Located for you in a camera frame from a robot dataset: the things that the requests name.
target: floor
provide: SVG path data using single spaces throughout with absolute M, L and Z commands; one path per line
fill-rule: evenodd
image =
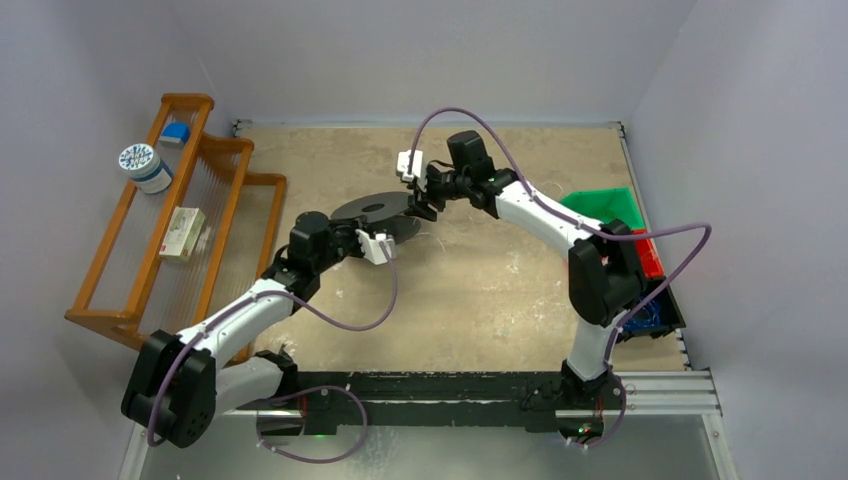
M 458 128 L 430 128 L 426 159 L 448 160 L 445 139 Z M 576 190 L 630 186 L 612 129 L 498 129 L 527 178 L 561 198 Z M 288 177 L 278 246 L 298 214 L 327 214 L 357 197 L 403 190 L 394 174 L 408 150 L 409 128 L 250 128 L 251 170 Z M 493 140 L 489 154 L 506 166 Z M 240 208 L 249 208 L 247 200 Z M 285 345 L 302 370 L 558 370 L 574 338 L 575 312 L 558 255 L 538 239 L 492 219 L 465 201 L 399 247 L 400 294 L 392 316 L 375 330 L 346 332 L 301 311 L 263 333 L 256 350 Z M 386 266 L 348 259 L 321 278 L 312 304 L 336 320 L 363 325 L 384 311 Z M 620 370 L 682 370 L 673 335 L 634 339 L 616 348 Z

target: cylindrical container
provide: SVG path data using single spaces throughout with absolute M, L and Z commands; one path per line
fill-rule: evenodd
M 144 193 L 159 193 L 171 185 L 174 174 L 146 143 L 127 147 L 118 157 L 118 166 Z

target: gray wall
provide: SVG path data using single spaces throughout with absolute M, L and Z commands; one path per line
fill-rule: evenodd
M 743 478 L 848 467 L 845 18 L 840 0 L 698 2 L 632 118 L 653 225 L 715 227 L 675 291 Z
M 123 188 L 117 154 L 162 93 L 210 85 L 161 0 L 0 2 L 0 65 L 0 477 L 115 478 L 133 355 L 62 315 Z
M 241 118 L 628 118 L 695 0 L 182 0 Z

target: plastic bin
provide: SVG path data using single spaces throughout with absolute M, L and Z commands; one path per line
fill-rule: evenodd
M 604 223 L 619 219 L 631 230 L 645 228 L 639 205 L 627 187 L 574 192 L 559 202 L 575 212 Z
M 633 233 L 645 232 L 646 230 L 644 228 L 633 230 Z M 636 253 L 639 254 L 639 260 L 642 262 L 642 269 L 645 270 L 645 277 L 650 280 L 652 278 L 658 278 L 665 275 L 665 272 L 663 272 L 662 269 L 662 264 L 660 264 L 660 257 L 654 249 L 654 243 L 650 240 L 636 240 L 633 243 L 636 244 Z
M 665 277 L 648 280 L 645 295 L 653 292 L 663 280 Z M 677 301 L 674 300 L 674 294 L 669 287 L 624 324 L 624 331 L 618 336 L 617 343 L 626 342 L 633 337 L 664 337 L 675 329 L 684 327 L 686 322 L 683 321 L 683 315 L 680 314 L 680 308 L 677 307 Z

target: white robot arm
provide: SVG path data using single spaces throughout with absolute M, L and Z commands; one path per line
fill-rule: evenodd
M 563 370 L 584 383 L 604 375 L 607 345 L 616 321 L 636 303 L 646 281 L 631 242 L 608 244 L 580 226 L 615 229 L 610 233 L 616 234 L 630 230 L 620 221 L 602 225 L 597 219 L 571 211 L 532 185 L 528 193 L 515 172 L 495 170 L 482 138 L 474 131 L 453 135 L 448 139 L 448 149 L 454 167 L 449 171 L 425 163 L 421 151 L 398 154 L 397 175 L 414 192 L 410 205 L 413 214 L 434 221 L 446 200 L 467 198 L 475 208 L 523 228 L 556 249 L 569 262 L 569 297 L 579 316 L 574 345 Z M 537 202 L 574 218 L 577 226 L 552 215 Z
M 348 256 L 379 265 L 395 258 L 397 248 L 391 236 L 370 231 L 362 218 L 300 215 L 289 244 L 244 295 L 176 334 L 160 330 L 148 337 L 121 412 L 142 425 L 155 424 L 157 435 L 186 447 L 222 413 L 288 393 L 296 387 L 297 366 L 285 353 L 259 352 L 240 365 L 226 364 L 265 329 L 305 305 L 320 287 L 320 274 Z

